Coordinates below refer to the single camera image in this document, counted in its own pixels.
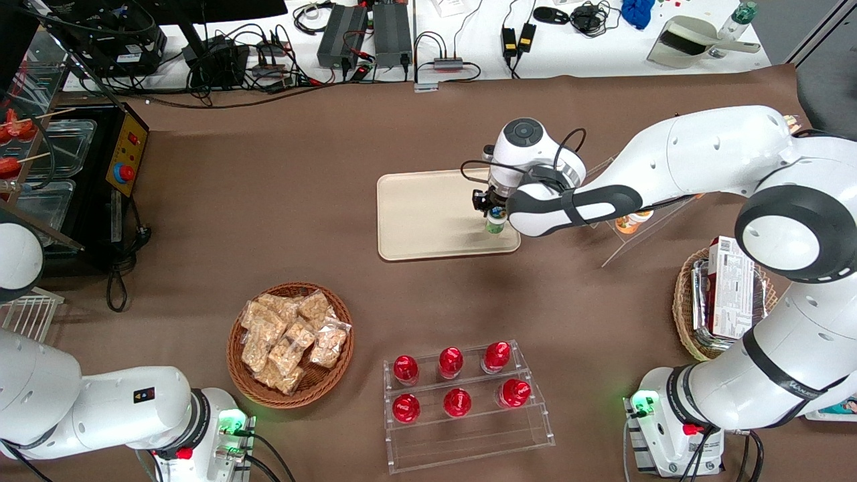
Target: wicker basket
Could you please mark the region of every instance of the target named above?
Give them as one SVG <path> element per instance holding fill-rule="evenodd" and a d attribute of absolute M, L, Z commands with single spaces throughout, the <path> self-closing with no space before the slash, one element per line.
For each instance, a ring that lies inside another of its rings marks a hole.
<path fill-rule="evenodd" d="M 687 348 L 687 351 L 699 361 L 707 361 L 716 358 L 722 352 L 712 350 L 706 346 L 702 346 L 693 336 L 693 294 L 692 294 L 692 272 L 693 264 L 708 257 L 708 248 L 697 251 L 693 256 L 687 258 L 685 264 L 681 266 L 679 279 L 675 282 L 675 298 L 673 299 L 673 320 L 675 328 L 679 332 L 681 344 Z M 764 271 L 759 270 L 762 275 L 762 281 L 768 286 L 768 291 L 764 297 L 764 306 L 768 312 L 774 309 L 777 297 L 773 283 L 771 283 L 768 275 Z"/>
<path fill-rule="evenodd" d="M 277 389 L 270 389 L 263 383 L 257 382 L 250 374 L 250 368 L 241 361 L 241 353 L 244 348 L 241 344 L 241 339 L 246 331 L 241 326 L 242 310 L 235 324 L 232 325 L 232 331 L 229 333 L 229 345 L 226 347 L 226 363 L 229 365 L 229 374 L 235 386 L 241 390 L 241 393 L 247 395 L 247 398 L 250 400 L 271 408 L 303 407 L 329 392 L 345 373 L 345 369 L 351 362 L 351 355 L 354 352 L 354 323 L 351 322 L 351 315 L 349 315 L 348 309 L 345 308 L 345 304 L 342 303 L 342 300 L 338 296 L 323 286 L 301 282 L 275 286 L 265 290 L 262 294 L 269 293 L 276 296 L 295 297 L 308 296 L 315 290 L 321 290 L 327 296 L 327 300 L 330 301 L 330 305 L 336 311 L 336 316 L 340 321 L 352 325 L 351 332 L 342 346 L 342 354 L 339 355 L 339 360 L 337 360 L 333 368 L 323 368 L 309 362 L 309 353 L 311 350 L 307 350 L 299 365 L 306 373 L 300 384 L 297 385 L 295 393 L 285 395 Z"/>

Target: small jar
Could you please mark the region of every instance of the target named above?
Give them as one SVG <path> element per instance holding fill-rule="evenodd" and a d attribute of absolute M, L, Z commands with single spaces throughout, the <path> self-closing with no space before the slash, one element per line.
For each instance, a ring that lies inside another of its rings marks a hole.
<path fill-rule="evenodd" d="M 405 387 L 413 387 L 420 381 L 420 367 L 413 357 L 402 355 L 393 362 L 393 376 Z"/>
<path fill-rule="evenodd" d="M 438 372 L 441 377 L 446 380 L 452 380 L 461 372 L 461 367 L 464 366 L 464 355 L 461 350 L 455 346 L 450 346 L 443 352 L 440 352 L 438 358 Z"/>
<path fill-rule="evenodd" d="M 497 389 L 497 405 L 502 408 L 521 407 L 530 398 L 531 392 L 529 383 L 510 378 Z"/>
<path fill-rule="evenodd" d="M 393 417 L 403 424 L 412 424 L 420 416 L 420 401 L 414 395 L 402 394 L 393 401 Z"/>
<path fill-rule="evenodd" d="M 462 389 L 449 390 L 443 397 L 443 409 L 454 419 L 464 417 L 470 411 L 471 404 L 470 394 Z"/>
<path fill-rule="evenodd" d="M 485 354 L 482 356 L 479 365 L 485 373 L 499 373 L 509 363 L 511 356 L 512 346 L 505 341 L 497 341 L 485 349 Z"/>

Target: wire rack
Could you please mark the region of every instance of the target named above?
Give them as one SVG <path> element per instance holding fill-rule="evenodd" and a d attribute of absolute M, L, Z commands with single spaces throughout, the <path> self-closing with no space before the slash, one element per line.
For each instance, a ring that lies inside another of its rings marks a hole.
<path fill-rule="evenodd" d="M 22 334 L 42 343 L 51 326 L 57 307 L 65 298 L 40 288 L 14 301 L 0 305 L 3 329 Z"/>

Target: table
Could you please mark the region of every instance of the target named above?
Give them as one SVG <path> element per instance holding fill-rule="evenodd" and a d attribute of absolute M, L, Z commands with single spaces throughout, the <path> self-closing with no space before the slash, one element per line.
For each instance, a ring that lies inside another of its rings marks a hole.
<path fill-rule="evenodd" d="M 471 11 L 478 5 L 478 0 L 464 0 Z M 620 7 L 620 0 L 611 0 L 612 5 Z M 277 24 L 283 25 L 289 33 L 292 45 L 297 53 L 297 60 L 303 69 L 311 76 L 321 81 L 331 77 L 329 69 L 323 69 L 316 60 L 315 53 L 321 42 L 321 34 L 307 35 L 298 31 L 292 23 L 291 12 L 308 3 L 305 0 L 286 0 L 290 13 L 266 19 L 258 23 L 265 30 L 273 30 Z M 347 5 L 356 4 L 356 0 L 338 2 Z M 458 55 L 466 62 L 478 64 L 482 68 L 480 80 L 509 78 L 509 70 L 500 58 L 500 26 L 509 11 L 509 1 L 485 0 L 482 7 L 470 19 L 458 35 Z M 516 33 L 530 14 L 530 7 L 554 6 L 552 0 L 519 0 L 512 7 L 507 25 L 515 27 Z M 417 6 L 417 31 L 433 30 L 441 34 L 452 55 L 453 37 L 461 26 L 463 15 L 440 18 L 430 0 L 411 0 L 409 3 L 409 18 L 412 18 L 414 6 Z M 560 9 L 571 12 L 579 2 L 562 5 Z M 724 59 L 706 58 L 689 69 L 672 69 L 646 60 L 649 50 L 661 32 L 664 23 L 675 15 L 688 15 L 709 20 L 715 27 L 720 27 L 723 21 L 738 5 L 738 0 L 665 0 L 655 3 L 652 10 L 651 24 L 645 30 L 637 30 L 613 12 L 608 20 L 609 25 L 618 23 L 618 27 L 607 31 L 595 39 L 588 39 L 576 33 L 570 26 L 553 26 L 537 23 L 536 37 L 533 49 L 524 55 L 518 67 L 518 74 L 524 78 L 549 78 L 557 75 L 574 75 L 577 77 L 610 77 L 624 75 L 686 75 L 686 74 L 726 74 L 746 72 L 770 66 L 770 60 L 764 48 L 757 53 L 747 54 L 730 52 Z M 327 21 L 329 10 L 322 10 L 319 19 L 306 21 L 308 25 L 323 25 Z M 247 22 L 229 21 L 211 23 L 208 32 L 213 35 L 215 30 L 230 32 Z M 173 57 L 187 45 L 187 40 L 177 26 L 164 26 L 167 34 L 167 46 L 164 59 Z M 196 31 L 205 38 L 205 29 L 197 25 Z M 752 26 L 747 29 L 742 40 L 759 42 Z M 246 34 L 239 38 L 242 42 L 254 43 L 259 41 L 257 35 Z M 368 38 L 364 42 L 364 50 L 374 51 L 374 42 Z M 436 57 L 437 47 L 433 42 L 421 41 L 417 60 L 422 63 Z M 248 65 L 256 65 L 255 55 L 251 55 Z M 142 81 L 147 89 L 176 89 L 185 87 L 188 67 L 181 58 L 164 65 L 154 75 Z M 456 78 L 456 75 L 437 75 L 429 68 L 420 72 L 420 82 L 439 81 Z M 341 74 L 334 73 L 334 79 L 341 80 Z M 378 73 L 376 80 L 402 81 L 404 73 L 397 67 Z M 128 79 L 119 79 L 128 84 Z M 65 85 L 66 91 L 83 90 L 76 77 L 70 77 Z"/>

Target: red bottle cap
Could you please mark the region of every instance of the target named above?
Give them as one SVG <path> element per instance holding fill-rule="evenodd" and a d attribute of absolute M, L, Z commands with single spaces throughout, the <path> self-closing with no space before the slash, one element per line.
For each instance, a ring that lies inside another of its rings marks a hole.
<path fill-rule="evenodd" d="M 440 366 L 440 375 L 444 378 L 455 378 L 464 366 L 464 356 L 461 350 L 455 346 L 450 346 L 443 352 L 440 352 L 438 360 Z"/>
<path fill-rule="evenodd" d="M 176 458 L 182 461 L 190 460 L 190 457 L 194 456 L 194 450 L 190 447 L 181 447 L 176 450 Z"/>
<path fill-rule="evenodd" d="M 488 370 L 499 371 L 509 363 L 511 356 L 512 347 L 505 341 L 498 341 L 489 345 L 488 349 L 485 350 L 483 363 Z"/>
<path fill-rule="evenodd" d="M 464 417 L 470 411 L 470 394 L 462 389 L 452 389 L 443 397 L 443 409 L 450 417 Z"/>
<path fill-rule="evenodd" d="M 500 393 L 500 396 L 503 397 L 503 403 L 507 406 L 520 407 L 527 402 L 528 398 L 530 398 L 531 391 L 529 383 L 523 380 L 518 380 L 517 378 L 512 378 L 503 383 L 503 390 Z"/>
<path fill-rule="evenodd" d="M 409 424 L 420 416 L 420 402 L 414 395 L 403 394 L 393 401 L 393 417 L 403 424 Z"/>
<path fill-rule="evenodd" d="M 407 382 L 419 375 L 419 366 L 413 357 L 402 355 L 393 362 L 393 375 L 400 382 Z"/>

